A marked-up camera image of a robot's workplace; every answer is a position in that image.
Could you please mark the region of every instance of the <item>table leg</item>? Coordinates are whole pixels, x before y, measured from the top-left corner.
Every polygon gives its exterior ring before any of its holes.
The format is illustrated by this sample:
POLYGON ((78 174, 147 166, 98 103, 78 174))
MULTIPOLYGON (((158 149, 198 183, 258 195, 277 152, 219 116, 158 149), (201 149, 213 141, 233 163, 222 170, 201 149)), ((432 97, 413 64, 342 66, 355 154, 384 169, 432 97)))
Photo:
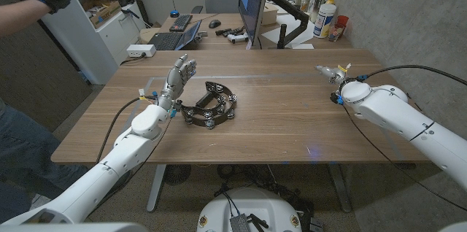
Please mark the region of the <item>table leg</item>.
POLYGON ((166 171, 166 165, 159 164, 155 167, 155 175, 153 180, 153 187, 149 194, 149 200, 147 201, 146 210, 148 212, 154 212, 155 206, 158 202, 159 194, 161 193, 163 174, 166 171))
POLYGON ((336 188, 337 197, 341 203, 342 211, 350 213, 352 211, 352 205, 350 204, 349 195, 347 194, 347 188, 345 187, 344 178, 342 176, 341 165, 337 163, 328 164, 329 173, 334 182, 336 188))

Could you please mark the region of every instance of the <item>desk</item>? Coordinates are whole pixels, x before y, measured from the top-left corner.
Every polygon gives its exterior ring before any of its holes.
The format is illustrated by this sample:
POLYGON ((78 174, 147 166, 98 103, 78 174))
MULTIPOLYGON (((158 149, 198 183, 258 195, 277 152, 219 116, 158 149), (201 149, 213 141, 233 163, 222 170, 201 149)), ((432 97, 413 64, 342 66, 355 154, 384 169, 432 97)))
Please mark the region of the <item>desk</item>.
MULTIPOLYGON (((368 50, 357 49, 157 52, 152 58, 118 69, 53 153, 52 160, 93 163, 115 113, 138 96, 140 88, 160 91, 167 71, 184 53, 189 59, 196 59, 198 68, 180 97, 183 103, 194 105, 206 93, 204 82, 211 80, 224 84, 238 96, 236 115, 213 130, 187 125, 182 115, 172 120, 148 160, 159 163, 148 210, 154 210, 162 182, 165 165, 161 163, 331 163, 340 193, 345 191, 344 183, 340 169, 335 168, 339 165, 333 163, 387 163, 355 130, 342 107, 329 100, 336 86, 329 85, 314 70, 318 64, 335 67, 350 62, 350 75, 356 76, 382 68, 368 50)), ((374 76, 368 83, 397 85, 388 73, 374 76)), ((117 135, 129 126, 131 117, 146 104, 139 101, 135 108, 122 113, 103 156, 117 135)), ((382 132, 368 121, 355 121, 392 160, 427 161, 399 136, 382 132)), ((343 199, 346 195, 339 195, 341 202, 348 201, 343 199)))
MULTIPOLYGON (((175 20, 176 18, 167 18, 159 32, 169 32, 169 28, 175 20)), ((198 44, 191 43, 185 46, 184 50, 244 50, 247 46, 246 43, 232 44, 232 42, 230 42, 224 36, 217 36, 215 33, 215 31, 219 29, 242 27, 243 21, 242 17, 240 17, 240 14, 194 14, 191 22, 195 23, 198 20, 203 20, 201 22, 201 26, 199 27, 199 31, 207 31, 208 36, 204 37, 203 40, 198 44), (209 28, 208 25, 211 20, 220 20, 222 24, 217 28, 209 28)), ((260 34, 271 31, 275 28, 279 28, 279 24, 275 23, 267 26, 261 26, 260 34)), ((264 50, 270 47, 277 48, 277 44, 265 38, 263 35, 260 35, 260 40, 264 50)), ((342 37, 337 42, 329 42, 327 39, 313 38, 306 41, 305 43, 312 43, 315 49, 352 48, 352 45, 345 37, 342 37)))

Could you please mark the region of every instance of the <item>jeans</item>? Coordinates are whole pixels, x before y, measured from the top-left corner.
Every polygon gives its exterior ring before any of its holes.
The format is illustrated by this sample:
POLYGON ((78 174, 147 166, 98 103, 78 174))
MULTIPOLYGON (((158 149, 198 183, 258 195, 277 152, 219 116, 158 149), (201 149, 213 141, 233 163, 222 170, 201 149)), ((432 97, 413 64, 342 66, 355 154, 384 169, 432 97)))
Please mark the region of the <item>jeans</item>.
POLYGON ((53 163, 50 156, 59 144, 44 126, 7 105, 0 115, 0 174, 29 191, 59 196, 88 171, 53 163))

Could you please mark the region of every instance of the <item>power strip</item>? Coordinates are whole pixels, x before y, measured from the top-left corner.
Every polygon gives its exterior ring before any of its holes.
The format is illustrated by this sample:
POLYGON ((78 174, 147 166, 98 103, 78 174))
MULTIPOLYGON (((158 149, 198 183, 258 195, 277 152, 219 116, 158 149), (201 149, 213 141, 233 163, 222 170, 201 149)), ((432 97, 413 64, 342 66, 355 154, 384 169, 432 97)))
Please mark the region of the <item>power strip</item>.
POLYGON ((130 57, 140 57, 143 53, 146 53, 146 57, 153 57, 155 54, 154 45, 130 45, 126 49, 130 57))

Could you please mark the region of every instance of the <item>laptop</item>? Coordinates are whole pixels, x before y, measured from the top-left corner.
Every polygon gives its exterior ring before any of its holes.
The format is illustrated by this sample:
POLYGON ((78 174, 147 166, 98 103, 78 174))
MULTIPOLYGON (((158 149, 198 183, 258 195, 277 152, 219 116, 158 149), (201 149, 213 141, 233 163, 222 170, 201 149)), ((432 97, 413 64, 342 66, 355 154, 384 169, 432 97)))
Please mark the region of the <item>laptop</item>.
POLYGON ((163 32, 156 33, 148 42, 149 45, 154 45, 156 50, 180 50, 188 43, 192 42, 196 34, 198 34, 201 21, 197 22, 193 27, 185 32, 163 32))

